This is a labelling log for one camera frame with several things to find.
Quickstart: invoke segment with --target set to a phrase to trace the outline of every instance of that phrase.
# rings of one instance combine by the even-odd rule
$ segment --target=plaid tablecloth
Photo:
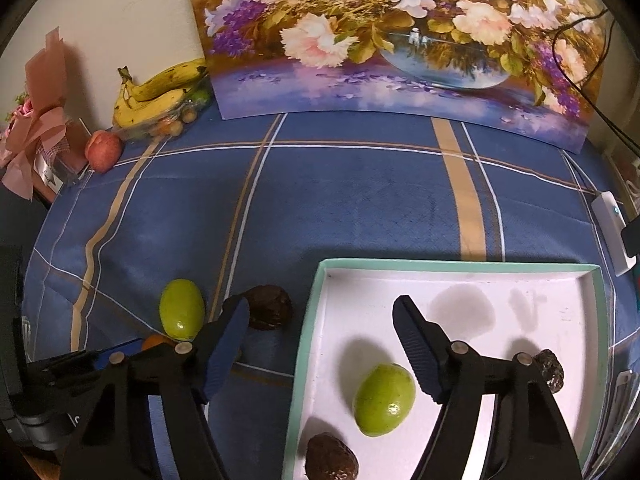
[[[591,146],[572,156],[600,190],[614,189]],[[26,276],[28,353],[161,331],[158,300],[174,278],[198,284],[208,313],[229,294],[281,285],[293,322],[249,331],[209,412],[231,478],[276,480],[300,327],[325,258],[598,264],[615,312],[614,370],[638,370],[634,283],[614,276],[593,198],[561,150],[482,126],[373,112],[222,121],[212,107],[178,139],[130,144],[114,170],[63,189]]]

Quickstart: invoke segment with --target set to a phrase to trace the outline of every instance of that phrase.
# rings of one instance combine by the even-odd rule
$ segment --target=red apple
[[[116,165],[123,148],[122,140],[116,134],[98,130],[86,144],[84,156],[95,171],[106,173]]]

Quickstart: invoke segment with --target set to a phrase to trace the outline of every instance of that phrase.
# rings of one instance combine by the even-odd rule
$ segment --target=white power strip
[[[622,218],[616,199],[610,191],[605,191],[591,202],[591,209],[593,209],[602,234],[604,234],[616,276],[622,276],[636,264],[636,257],[629,258],[626,255],[625,245],[620,234],[622,229],[626,227],[626,223]]]

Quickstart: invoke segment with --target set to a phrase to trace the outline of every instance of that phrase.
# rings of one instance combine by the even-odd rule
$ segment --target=bunch of bananas
[[[180,63],[134,85],[127,67],[119,68],[120,93],[113,107],[113,125],[129,128],[149,121],[178,105],[206,73],[204,58]]]

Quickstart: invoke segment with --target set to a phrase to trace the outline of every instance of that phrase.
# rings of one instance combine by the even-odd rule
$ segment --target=white tray
[[[482,355],[511,359],[550,348],[564,367],[556,402],[581,465],[602,417],[607,384],[607,309],[600,268],[580,264],[506,264],[408,260],[325,260],[306,310],[298,349],[284,480],[306,480],[306,443],[330,431],[360,463],[360,478],[410,480],[440,407],[423,394],[407,419],[377,438],[360,433],[351,401],[379,362],[411,370],[392,323],[401,294],[451,340]],[[494,399],[484,396],[464,480],[481,473]]]

